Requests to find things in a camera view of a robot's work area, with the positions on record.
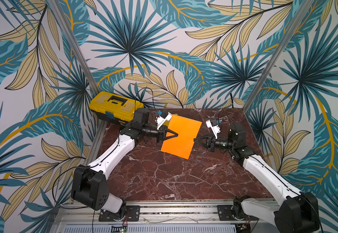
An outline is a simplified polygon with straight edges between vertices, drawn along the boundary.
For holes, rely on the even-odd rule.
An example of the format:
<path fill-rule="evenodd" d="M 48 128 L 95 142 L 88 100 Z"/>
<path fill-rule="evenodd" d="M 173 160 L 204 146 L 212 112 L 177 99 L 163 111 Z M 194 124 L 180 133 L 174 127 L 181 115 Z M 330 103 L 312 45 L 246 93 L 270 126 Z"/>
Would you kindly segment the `orange paper sheet stack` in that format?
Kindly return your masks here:
<path fill-rule="evenodd" d="M 165 140 L 161 151 L 184 159 L 189 159 L 202 123 L 197 120 L 173 115 L 169 122 L 169 130 L 178 134 L 177 137 Z"/>

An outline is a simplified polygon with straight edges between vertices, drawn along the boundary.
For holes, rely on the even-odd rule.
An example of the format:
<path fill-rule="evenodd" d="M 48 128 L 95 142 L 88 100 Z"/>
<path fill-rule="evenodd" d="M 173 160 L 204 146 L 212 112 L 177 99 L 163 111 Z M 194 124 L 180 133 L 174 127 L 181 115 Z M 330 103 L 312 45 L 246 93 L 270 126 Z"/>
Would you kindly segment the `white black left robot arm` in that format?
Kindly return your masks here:
<path fill-rule="evenodd" d="M 119 219 L 125 216 L 126 203 L 111 194 L 108 188 L 107 180 L 111 172 L 122 158 L 136 147 L 141 137 L 155 137 L 161 142 L 178 136 L 164 125 L 172 118 L 170 112 L 160 111 L 156 126 L 148 123 L 149 114 L 148 109 L 137 109 L 133 119 L 121 129 L 117 140 L 109 149 L 89 165 L 79 165 L 75 169 L 71 189 L 72 199 L 95 211 L 108 211 Z"/>

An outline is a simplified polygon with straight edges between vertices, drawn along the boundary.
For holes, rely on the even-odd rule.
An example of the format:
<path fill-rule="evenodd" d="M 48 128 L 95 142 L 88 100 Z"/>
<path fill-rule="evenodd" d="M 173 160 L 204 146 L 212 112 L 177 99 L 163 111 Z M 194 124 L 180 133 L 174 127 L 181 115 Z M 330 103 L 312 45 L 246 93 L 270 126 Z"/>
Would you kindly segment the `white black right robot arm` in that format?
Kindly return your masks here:
<path fill-rule="evenodd" d="M 248 195 L 236 198 L 224 215 L 239 221 L 254 216 L 273 226 L 281 233 L 313 233 L 322 228 L 317 198 L 310 192 L 284 180 L 264 159 L 246 144 L 246 131 L 241 124 L 230 125 L 228 136 L 219 136 L 221 128 L 215 119 L 206 125 L 211 135 L 200 136 L 194 142 L 214 152 L 226 150 L 231 158 L 251 173 L 272 195 L 276 204 L 266 204 Z"/>

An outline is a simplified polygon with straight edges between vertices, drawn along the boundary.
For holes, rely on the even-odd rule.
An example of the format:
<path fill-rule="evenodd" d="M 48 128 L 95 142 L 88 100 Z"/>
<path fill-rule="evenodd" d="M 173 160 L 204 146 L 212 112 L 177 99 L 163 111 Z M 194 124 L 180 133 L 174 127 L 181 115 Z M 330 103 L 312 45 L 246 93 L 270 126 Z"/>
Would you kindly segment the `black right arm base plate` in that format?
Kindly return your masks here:
<path fill-rule="evenodd" d="M 233 205 L 217 205 L 217 214 L 220 221 L 254 221 L 254 216 L 238 214 L 233 210 Z"/>

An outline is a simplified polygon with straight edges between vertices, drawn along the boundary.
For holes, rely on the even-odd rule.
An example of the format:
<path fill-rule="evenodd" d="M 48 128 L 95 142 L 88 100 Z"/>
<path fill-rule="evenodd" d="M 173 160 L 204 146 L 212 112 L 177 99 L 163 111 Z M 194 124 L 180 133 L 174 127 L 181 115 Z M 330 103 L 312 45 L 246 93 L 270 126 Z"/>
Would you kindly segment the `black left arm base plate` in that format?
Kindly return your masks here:
<path fill-rule="evenodd" d="M 140 217 L 139 205 L 123 205 L 119 212 L 112 213 L 110 211 L 101 210 L 99 222 L 138 222 Z"/>

